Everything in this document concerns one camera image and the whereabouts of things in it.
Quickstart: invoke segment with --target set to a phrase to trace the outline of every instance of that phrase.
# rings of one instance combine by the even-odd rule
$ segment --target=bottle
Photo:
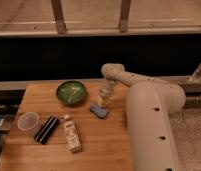
[[[64,131],[70,150],[74,153],[81,150],[81,143],[78,137],[77,129],[69,114],[64,115]]]

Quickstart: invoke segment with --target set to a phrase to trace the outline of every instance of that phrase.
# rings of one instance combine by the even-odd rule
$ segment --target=bowl
[[[76,105],[87,95],[86,87],[79,81],[66,81],[56,91],[57,98],[66,105]]]

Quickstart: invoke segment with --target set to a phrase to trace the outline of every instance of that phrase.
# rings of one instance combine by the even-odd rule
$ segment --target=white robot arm
[[[126,115],[135,171],[179,171],[168,113],[180,111],[185,92],[154,77],[124,71],[121,64],[102,67],[104,81],[97,104],[104,107],[117,81],[129,88]]]

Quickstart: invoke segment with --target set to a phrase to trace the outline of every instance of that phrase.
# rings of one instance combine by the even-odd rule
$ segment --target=screw hole
[[[165,136],[160,136],[160,137],[158,137],[159,139],[161,139],[161,140],[166,140],[166,137]]]
[[[156,112],[160,111],[160,108],[159,108],[159,107],[154,107],[153,109],[154,109],[154,111],[156,111]]]

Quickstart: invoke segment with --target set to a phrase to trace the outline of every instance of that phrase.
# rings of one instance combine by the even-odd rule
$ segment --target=plastic cup
[[[35,136],[41,127],[39,116],[35,112],[27,112],[21,115],[17,125],[20,130],[31,136]]]

